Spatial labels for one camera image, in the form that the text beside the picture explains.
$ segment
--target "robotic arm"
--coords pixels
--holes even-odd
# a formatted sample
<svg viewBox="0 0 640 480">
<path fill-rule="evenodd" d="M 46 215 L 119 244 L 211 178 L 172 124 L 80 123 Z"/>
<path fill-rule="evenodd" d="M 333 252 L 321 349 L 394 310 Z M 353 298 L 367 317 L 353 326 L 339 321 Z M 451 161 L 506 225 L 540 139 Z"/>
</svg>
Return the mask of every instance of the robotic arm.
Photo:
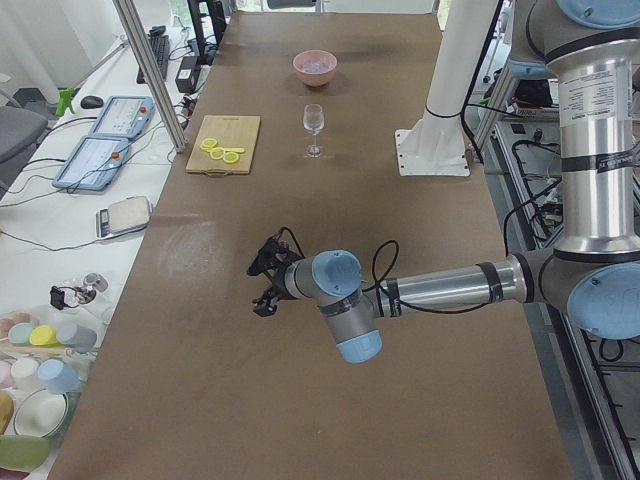
<svg viewBox="0 0 640 480">
<path fill-rule="evenodd" d="M 640 0 L 516 2 L 512 71 L 544 78 L 551 70 L 559 81 L 564 236 L 553 249 L 365 284 L 351 253 L 303 258 L 282 241 L 280 230 L 247 272 L 271 282 L 254 311 L 272 315 L 281 299 L 315 299 L 352 363 L 381 350 L 376 317 L 452 313 L 436 309 L 509 299 L 546 302 L 603 338 L 640 335 L 630 115 L 631 60 L 638 51 Z"/>
</svg>

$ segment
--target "white bowl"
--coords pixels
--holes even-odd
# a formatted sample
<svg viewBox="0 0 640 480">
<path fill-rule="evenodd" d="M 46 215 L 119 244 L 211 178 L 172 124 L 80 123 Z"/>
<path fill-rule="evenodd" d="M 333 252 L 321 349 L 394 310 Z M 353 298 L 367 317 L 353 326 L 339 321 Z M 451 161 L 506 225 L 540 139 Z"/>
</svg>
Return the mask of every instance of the white bowl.
<svg viewBox="0 0 640 480">
<path fill-rule="evenodd" d="M 16 411 L 13 429 L 17 435 L 49 437 L 62 426 L 68 411 L 66 395 L 38 390 L 29 395 Z"/>
</svg>

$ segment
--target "warning label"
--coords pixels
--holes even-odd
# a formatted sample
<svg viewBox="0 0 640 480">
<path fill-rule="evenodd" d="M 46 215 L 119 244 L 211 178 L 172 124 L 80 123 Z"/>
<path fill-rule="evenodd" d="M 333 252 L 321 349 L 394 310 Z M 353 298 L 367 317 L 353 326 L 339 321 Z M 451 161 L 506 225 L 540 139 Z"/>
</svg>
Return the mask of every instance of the warning label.
<svg viewBox="0 0 640 480">
<path fill-rule="evenodd" d="M 617 115 L 626 118 L 628 93 L 625 87 L 628 89 L 628 84 L 625 77 L 627 75 L 626 69 L 614 68 L 562 82 L 560 84 L 560 126 L 566 127 L 578 122 L 600 120 Z"/>
</svg>

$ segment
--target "brown table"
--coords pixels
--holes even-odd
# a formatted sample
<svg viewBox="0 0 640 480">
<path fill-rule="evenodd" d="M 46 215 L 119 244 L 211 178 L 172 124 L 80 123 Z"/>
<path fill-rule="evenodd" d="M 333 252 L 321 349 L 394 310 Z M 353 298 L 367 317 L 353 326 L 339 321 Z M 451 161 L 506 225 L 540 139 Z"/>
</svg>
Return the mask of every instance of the brown table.
<svg viewBox="0 0 640 480">
<path fill-rule="evenodd" d="M 281 225 L 365 271 L 395 238 L 397 276 L 501 258 L 480 167 L 397 172 L 393 133 L 421 116 L 439 43 L 431 16 L 234 16 L 187 133 L 261 115 L 252 173 L 189 175 L 177 157 L 51 479 L 571 477 L 520 305 L 381 319 L 362 365 L 311 301 L 251 312 L 267 285 L 245 269 Z M 309 48 L 339 59 L 325 88 L 294 77 Z M 301 155 L 313 102 L 322 159 Z"/>
</svg>

